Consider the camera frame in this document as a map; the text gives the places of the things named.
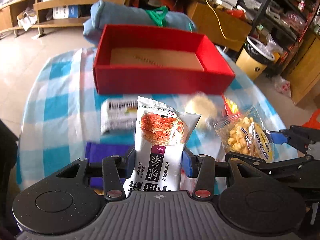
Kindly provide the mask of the black metal shelf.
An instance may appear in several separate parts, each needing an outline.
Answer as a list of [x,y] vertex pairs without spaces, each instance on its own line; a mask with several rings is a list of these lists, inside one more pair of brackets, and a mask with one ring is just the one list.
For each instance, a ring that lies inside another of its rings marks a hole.
[[245,11],[251,36],[265,29],[277,42],[294,44],[317,15],[319,0],[238,0],[236,6]]

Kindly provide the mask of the round rice cracker pack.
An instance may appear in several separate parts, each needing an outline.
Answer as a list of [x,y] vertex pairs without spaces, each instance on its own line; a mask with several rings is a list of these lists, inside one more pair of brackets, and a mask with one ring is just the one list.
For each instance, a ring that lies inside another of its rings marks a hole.
[[205,94],[194,95],[184,107],[185,112],[198,114],[201,117],[196,125],[196,129],[205,130],[208,124],[217,118],[218,111],[216,105]]

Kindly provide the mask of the white plastic bag on floor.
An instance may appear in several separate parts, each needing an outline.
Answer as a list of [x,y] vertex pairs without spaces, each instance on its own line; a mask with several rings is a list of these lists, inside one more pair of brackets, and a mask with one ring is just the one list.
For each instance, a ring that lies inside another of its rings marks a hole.
[[285,80],[280,75],[273,76],[271,80],[274,84],[275,90],[278,93],[283,94],[284,96],[286,96],[288,98],[291,98],[290,81]]

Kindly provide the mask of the yellow trash bin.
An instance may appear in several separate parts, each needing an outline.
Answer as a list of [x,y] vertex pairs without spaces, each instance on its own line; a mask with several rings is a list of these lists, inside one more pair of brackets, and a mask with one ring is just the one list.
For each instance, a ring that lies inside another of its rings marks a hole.
[[274,61],[274,55],[266,49],[263,43],[248,36],[235,64],[254,81]]

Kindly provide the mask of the white blue box on shelf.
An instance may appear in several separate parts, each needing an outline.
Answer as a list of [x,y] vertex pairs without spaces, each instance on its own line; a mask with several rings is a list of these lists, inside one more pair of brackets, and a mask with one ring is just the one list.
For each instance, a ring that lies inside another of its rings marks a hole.
[[64,5],[53,8],[53,19],[78,18],[80,15],[78,5]]

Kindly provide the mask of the red cardboard box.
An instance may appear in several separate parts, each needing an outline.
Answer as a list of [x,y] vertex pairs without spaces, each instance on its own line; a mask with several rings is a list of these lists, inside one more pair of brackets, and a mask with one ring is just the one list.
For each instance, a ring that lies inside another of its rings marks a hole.
[[146,25],[104,27],[93,64],[99,94],[220,95],[235,74],[210,39]]

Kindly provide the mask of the white Kaprons wafer pack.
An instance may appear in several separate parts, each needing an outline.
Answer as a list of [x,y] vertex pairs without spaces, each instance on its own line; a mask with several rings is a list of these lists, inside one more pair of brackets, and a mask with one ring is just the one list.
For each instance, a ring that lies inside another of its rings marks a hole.
[[135,128],[137,99],[107,99],[101,105],[100,132],[129,131]]

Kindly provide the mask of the red Trolli candy packet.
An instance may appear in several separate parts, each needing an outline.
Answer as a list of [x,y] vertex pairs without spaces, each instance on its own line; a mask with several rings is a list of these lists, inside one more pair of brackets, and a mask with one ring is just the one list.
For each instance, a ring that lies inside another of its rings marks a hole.
[[222,95],[222,98],[223,98],[223,102],[224,102],[225,111],[226,111],[227,116],[240,113],[238,106],[235,102],[233,102],[229,98],[225,97],[224,95]]

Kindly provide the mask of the white spicy strips snack bag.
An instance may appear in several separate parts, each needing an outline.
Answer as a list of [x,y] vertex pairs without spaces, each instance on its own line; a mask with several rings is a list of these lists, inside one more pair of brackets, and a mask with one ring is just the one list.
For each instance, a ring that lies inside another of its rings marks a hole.
[[182,152],[200,115],[142,96],[137,102],[135,168],[124,191],[178,191]]

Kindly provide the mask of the yellow corn puffs bag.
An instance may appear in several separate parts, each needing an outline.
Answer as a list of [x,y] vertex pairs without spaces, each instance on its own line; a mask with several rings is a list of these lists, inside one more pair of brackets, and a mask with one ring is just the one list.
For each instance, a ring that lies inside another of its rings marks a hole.
[[254,106],[222,118],[214,129],[226,153],[232,151],[267,163],[274,161],[274,146],[267,137],[270,132]]

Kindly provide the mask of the blue white checkered tablecloth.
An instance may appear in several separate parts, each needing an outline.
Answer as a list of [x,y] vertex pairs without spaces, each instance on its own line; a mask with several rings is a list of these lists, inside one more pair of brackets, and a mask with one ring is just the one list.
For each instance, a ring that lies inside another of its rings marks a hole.
[[[217,48],[236,76],[225,91],[240,110],[252,106],[268,130],[286,129],[260,89]],[[17,184],[24,190],[39,180],[85,157],[88,141],[133,145],[134,131],[100,133],[101,104],[108,98],[138,95],[98,95],[93,79],[97,49],[72,50],[48,59],[28,95],[22,120],[17,158]],[[193,154],[224,160],[221,140],[212,129],[195,129],[187,144]]]

